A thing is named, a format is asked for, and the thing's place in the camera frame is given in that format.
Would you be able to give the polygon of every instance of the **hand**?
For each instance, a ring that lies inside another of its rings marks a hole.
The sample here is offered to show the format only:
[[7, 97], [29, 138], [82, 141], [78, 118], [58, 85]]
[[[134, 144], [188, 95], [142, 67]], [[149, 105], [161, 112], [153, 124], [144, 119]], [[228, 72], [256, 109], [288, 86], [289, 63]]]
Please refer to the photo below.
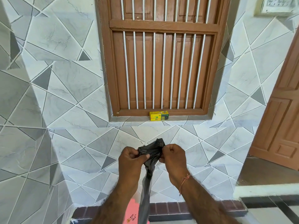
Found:
[[125, 194], [129, 193], [130, 198], [137, 191], [141, 167], [150, 157], [149, 154], [138, 155], [138, 150], [125, 147], [118, 158], [119, 178], [116, 186], [122, 188]]
[[170, 182], [179, 189], [183, 178], [190, 174], [187, 169], [185, 151], [176, 144], [166, 145], [162, 151], [159, 161], [165, 163]]

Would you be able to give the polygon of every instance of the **yellow box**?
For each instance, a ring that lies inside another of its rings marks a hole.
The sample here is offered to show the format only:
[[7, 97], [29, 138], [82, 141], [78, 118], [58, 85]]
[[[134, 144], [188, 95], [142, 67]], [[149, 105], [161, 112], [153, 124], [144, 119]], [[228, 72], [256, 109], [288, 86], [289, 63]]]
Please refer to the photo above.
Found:
[[169, 114], [167, 111], [150, 112], [151, 121], [159, 121], [168, 119]]

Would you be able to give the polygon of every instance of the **dark red tile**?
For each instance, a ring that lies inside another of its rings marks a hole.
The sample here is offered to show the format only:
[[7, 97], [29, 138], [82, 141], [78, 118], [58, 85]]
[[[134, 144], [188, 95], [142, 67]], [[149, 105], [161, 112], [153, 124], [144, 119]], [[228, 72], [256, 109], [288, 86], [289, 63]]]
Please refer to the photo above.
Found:
[[233, 203], [232, 200], [223, 200], [222, 204], [223, 204], [224, 209], [226, 211], [235, 211], [235, 210], [237, 210], [237, 208], [236, 208], [236, 206], [235, 206], [235, 204]]
[[150, 203], [150, 215], [156, 215], [156, 204], [155, 203]]
[[99, 210], [99, 207], [88, 207], [85, 212], [84, 218], [92, 219], [98, 213], [98, 210]]
[[80, 218], [83, 218], [84, 215], [85, 215], [85, 211], [86, 211], [87, 207], [80, 207], [80, 208], [77, 208], [74, 213], [73, 213], [73, 216], [72, 218], [74, 219], [80, 219]]
[[235, 206], [238, 210], [246, 210], [246, 208], [244, 207], [244, 204], [241, 201], [233, 200], [233, 203], [235, 204]]
[[168, 214], [166, 203], [156, 203], [156, 207], [158, 215]]
[[180, 207], [181, 213], [189, 213], [188, 206], [187, 206], [186, 202], [180, 202], [180, 203], [178, 203], [178, 206]]
[[178, 213], [180, 213], [177, 202], [168, 202], [167, 206], [168, 206], [169, 214], [178, 214]]

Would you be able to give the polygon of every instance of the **pink paper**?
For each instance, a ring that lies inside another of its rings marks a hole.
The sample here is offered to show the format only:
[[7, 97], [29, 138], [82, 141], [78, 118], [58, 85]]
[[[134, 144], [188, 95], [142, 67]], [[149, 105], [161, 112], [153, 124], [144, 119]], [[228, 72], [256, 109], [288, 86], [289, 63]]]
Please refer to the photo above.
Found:
[[136, 203], [135, 199], [131, 199], [125, 213], [125, 220], [123, 224], [128, 224], [128, 223], [137, 224], [138, 210], [139, 210], [139, 203]]

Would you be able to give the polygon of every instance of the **brown floor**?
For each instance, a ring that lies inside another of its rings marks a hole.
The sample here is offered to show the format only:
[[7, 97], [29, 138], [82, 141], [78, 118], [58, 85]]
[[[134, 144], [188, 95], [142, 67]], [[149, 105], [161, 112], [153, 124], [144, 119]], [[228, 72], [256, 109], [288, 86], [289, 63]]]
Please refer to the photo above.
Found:
[[299, 171], [249, 156], [244, 162], [237, 185], [299, 183]]

